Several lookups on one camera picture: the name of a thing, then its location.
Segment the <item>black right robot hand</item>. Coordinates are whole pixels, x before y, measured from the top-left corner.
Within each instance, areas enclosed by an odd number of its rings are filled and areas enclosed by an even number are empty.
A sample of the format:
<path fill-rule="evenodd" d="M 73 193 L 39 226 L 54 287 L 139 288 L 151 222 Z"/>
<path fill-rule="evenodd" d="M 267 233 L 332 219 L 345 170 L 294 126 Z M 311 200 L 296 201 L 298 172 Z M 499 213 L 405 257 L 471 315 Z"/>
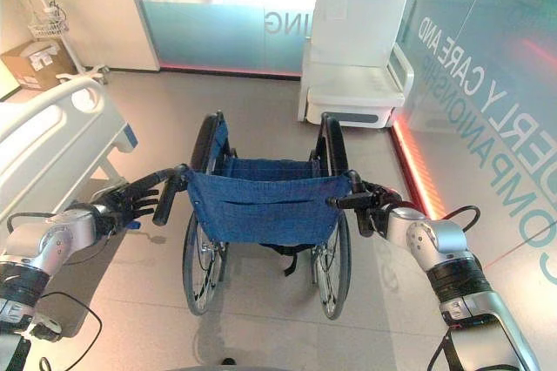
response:
<path fill-rule="evenodd" d="M 363 181 L 362 184 L 372 197 L 364 209 L 365 219 L 359 219 L 359 233 L 364 237 L 371 237 L 374 233 L 385 237 L 388 224 L 387 207 L 399 203 L 402 198 L 395 190 L 383 185 L 367 181 Z"/>

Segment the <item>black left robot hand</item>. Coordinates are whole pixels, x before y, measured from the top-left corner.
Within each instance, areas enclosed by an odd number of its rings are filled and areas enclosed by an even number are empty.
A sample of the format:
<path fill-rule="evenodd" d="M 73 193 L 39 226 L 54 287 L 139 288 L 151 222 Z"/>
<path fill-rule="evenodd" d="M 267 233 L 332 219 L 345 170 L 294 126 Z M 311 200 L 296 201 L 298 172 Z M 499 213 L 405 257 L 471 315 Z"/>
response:
<path fill-rule="evenodd" d="M 111 220 L 116 229 L 125 228 L 133 220 L 155 212 L 159 194 L 155 186 L 160 181 L 157 173 L 149 174 L 107 192 L 94 205 L 104 208 L 102 216 Z"/>

